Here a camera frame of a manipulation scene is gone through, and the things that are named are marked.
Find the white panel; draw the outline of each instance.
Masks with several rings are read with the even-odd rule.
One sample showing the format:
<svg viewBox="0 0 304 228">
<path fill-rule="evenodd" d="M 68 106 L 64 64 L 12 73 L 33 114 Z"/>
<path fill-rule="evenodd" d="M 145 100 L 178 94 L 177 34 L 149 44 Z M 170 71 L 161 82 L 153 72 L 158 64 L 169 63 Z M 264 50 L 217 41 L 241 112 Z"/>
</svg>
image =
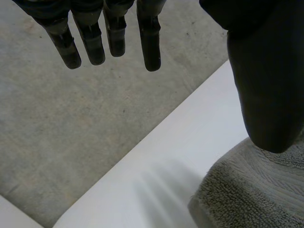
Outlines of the white panel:
<svg viewBox="0 0 304 228">
<path fill-rule="evenodd" d="M 0 196 L 0 227 L 1 228 L 42 228 L 21 210 Z"/>
<path fill-rule="evenodd" d="M 246 137 L 226 62 L 54 227 L 195 228 L 191 196 L 212 164 Z"/>
</svg>

